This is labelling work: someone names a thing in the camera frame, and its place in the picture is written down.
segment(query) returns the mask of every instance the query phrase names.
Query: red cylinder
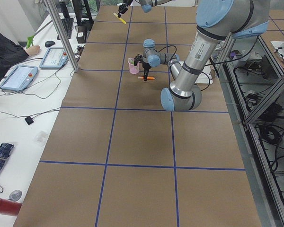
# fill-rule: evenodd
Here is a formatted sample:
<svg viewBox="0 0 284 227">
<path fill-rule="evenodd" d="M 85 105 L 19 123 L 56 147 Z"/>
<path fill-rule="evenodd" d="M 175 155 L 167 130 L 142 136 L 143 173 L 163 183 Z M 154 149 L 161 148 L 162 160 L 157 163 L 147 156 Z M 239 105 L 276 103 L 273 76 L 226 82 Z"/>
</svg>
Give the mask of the red cylinder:
<svg viewBox="0 0 284 227">
<path fill-rule="evenodd" d="M 13 202 L 0 198 L 0 214 L 17 216 L 22 203 Z"/>
</svg>

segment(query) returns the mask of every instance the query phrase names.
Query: person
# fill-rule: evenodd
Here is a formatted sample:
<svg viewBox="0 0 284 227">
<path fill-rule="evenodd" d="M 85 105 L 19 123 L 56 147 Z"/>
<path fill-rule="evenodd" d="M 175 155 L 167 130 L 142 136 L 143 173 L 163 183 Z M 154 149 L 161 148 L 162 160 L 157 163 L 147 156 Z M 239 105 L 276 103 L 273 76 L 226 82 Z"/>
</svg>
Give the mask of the person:
<svg viewBox="0 0 284 227">
<path fill-rule="evenodd" d="M 38 45 L 24 49 L 0 33 L 0 79 L 5 76 L 11 66 L 39 52 L 40 46 Z"/>
</svg>

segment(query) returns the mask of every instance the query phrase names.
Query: yellow marker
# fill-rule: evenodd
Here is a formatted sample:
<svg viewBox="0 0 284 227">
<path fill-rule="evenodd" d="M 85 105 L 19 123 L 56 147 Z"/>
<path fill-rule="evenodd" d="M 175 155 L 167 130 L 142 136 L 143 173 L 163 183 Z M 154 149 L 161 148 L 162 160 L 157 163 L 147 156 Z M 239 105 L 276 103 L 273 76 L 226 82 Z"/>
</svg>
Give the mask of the yellow marker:
<svg viewBox="0 0 284 227">
<path fill-rule="evenodd" d="M 116 13 L 113 13 L 115 15 L 116 18 L 118 18 L 123 24 L 126 25 L 126 21 L 123 20 L 122 18 L 118 17 L 118 15 Z"/>
<path fill-rule="evenodd" d="M 155 78 L 154 78 L 154 77 L 147 77 L 147 79 L 152 79 L 152 80 L 154 80 Z"/>
</svg>

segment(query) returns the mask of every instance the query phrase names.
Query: pink cup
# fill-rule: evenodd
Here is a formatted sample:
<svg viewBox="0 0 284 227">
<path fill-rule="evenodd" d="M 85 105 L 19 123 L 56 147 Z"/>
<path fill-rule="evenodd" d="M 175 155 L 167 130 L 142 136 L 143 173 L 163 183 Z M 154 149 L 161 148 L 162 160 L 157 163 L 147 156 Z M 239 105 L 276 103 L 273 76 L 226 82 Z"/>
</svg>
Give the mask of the pink cup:
<svg viewBox="0 0 284 227">
<path fill-rule="evenodd" d="M 139 70 L 139 63 L 136 66 L 134 66 L 133 61 L 134 61 L 134 58 L 128 59 L 129 72 L 132 73 L 132 74 L 137 74 L 140 71 Z"/>
</svg>

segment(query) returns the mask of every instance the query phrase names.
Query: green object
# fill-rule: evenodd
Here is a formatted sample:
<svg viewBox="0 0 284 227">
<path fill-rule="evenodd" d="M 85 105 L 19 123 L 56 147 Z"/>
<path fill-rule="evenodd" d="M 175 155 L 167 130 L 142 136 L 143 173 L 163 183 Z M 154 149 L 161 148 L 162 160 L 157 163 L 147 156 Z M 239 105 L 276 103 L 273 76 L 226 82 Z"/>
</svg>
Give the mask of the green object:
<svg viewBox="0 0 284 227">
<path fill-rule="evenodd" d="M 27 46 L 26 46 L 26 48 L 28 48 L 28 47 L 33 46 L 33 45 L 34 45 L 34 43 L 33 43 L 33 39 L 34 39 L 34 35 L 29 36 L 29 37 L 27 38 Z"/>
</svg>

